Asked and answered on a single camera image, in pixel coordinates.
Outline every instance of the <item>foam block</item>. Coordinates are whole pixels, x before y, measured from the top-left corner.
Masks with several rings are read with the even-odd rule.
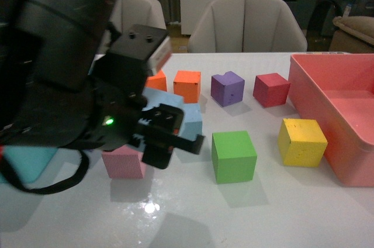
[[[199,104],[185,104],[183,106],[185,116],[183,118],[180,137],[195,140],[196,135],[203,134],[203,119]]]
[[[284,119],[279,130],[278,147],[284,165],[317,167],[327,140],[314,119]]]
[[[146,82],[146,87],[168,91],[167,85],[166,85],[166,76],[162,70],[158,72],[153,77],[148,77]]]
[[[5,146],[3,149],[4,157],[24,183],[35,182],[56,152],[56,148],[49,147]],[[1,175],[0,182],[6,182]]]
[[[213,75],[210,94],[221,106],[228,106],[243,100],[244,79],[232,71],[224,75]]]
[[[264,107],[286,103],[290,82],[277,73],[256,76],[253,97]]]
[[[141,162],[143,153],[122,146],[114,151],[103,151],[102,158],[111,179],[142,179],[147,165]]]
[[[201,91],[200,71],[178,71],[174,78],[174,94],[183,96],[186,104],[199,102]]]
[[[169,106],[174,106],[179,109],[183,109],[183,97],[179,95],[175,95],[158,89],[145,87],[145,89],[143,90],[143,96],[145,96],[148,100],[147,106],[143,109],[144,111],[147,111],[154,107],[158,107],[160,104],[165,104]],[[141,120],[140,122],[142,124],[148,124],[148,122],[145,120]],[[142,141],[139,147],[134,147],[130,145],[129,147],[137,151],[144,152],[145,144]]]
[[[253,179],[257,153],[247,131],[212,135],[212,162],[218,184]]]

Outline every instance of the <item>light blue cube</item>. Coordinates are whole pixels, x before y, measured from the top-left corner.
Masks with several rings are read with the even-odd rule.
[[[56,148],[6,146],[4,157],[9,161],[24,183],[35,182],[49,161],[56,154]],[[0,182],[6,182],[0,174]]]
[[[196,135],[203,134],[203,119],[200,104],[185,104],[183,111],[185,116],[180,130],[180,137],[195,140]]]
[[[153,89],[149,87],[145,87],[143,90],[143,96],[147,98],[148,103],[147,106],[143,109],[144,111],[147,111],[149,109],[158,107],[160,104],[173,106],[175,108],[183,109],[183,97],[179,95],[175,95],[169,92],[165,92],[158,89]],[[141,120],[140,123],[142,124],[148,124],[146,120]],[[144,142],[141,141],[139,147],[134,147],[131,145],[128,145],[132,149],[135,149],[140,152],[144,152],[144,148],[146,147]]]

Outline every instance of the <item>purple cube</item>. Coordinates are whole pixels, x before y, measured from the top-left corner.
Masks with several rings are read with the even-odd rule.
[[[221,106],[229,106],[243,100],[244,79],[232,71],[213,75],[210,94]]]
[[[142,179],[147,165],[141,162],[143,153],[128,146],[114,151],[103,151],[106,171],[111,179]]]

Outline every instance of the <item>pink plastic bin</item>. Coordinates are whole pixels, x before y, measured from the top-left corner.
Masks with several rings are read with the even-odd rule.
[[[339,180],[374,187],[374,54],[294,54],[289,82],[300,117],[316,119],[325,134]]]

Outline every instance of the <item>beige chair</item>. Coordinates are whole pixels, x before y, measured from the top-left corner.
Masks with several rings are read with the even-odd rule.
[[[374,17],[349,16],[333,20],[338,30],[329,51],[374,53]]]
[[[189,39],[188,52],[304,52],[307,42],[282,0],[214,0]]]
[[[164,14],[158,0],[117,0],[110,21],[121,33],[133,24],[166,29]],[[105,53],[109,42],[110,34],[107,30],[98,53]]]

